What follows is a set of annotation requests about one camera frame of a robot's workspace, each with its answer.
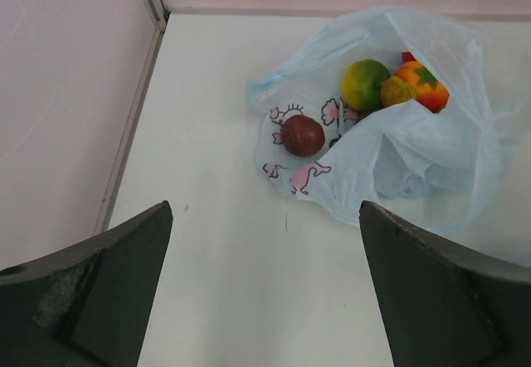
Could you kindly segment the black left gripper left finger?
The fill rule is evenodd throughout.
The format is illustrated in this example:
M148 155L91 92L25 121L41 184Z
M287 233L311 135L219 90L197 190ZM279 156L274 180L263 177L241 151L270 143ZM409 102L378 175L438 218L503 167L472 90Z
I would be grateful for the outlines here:
M3 366L135 366L172 230L158 203L58 252L1 271Z

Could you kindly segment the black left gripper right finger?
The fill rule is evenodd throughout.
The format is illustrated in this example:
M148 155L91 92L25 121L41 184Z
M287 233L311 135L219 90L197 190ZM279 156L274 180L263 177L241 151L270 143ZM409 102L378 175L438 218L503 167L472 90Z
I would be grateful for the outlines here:
M530 270L359 209L364 251L396 366L528 366Z

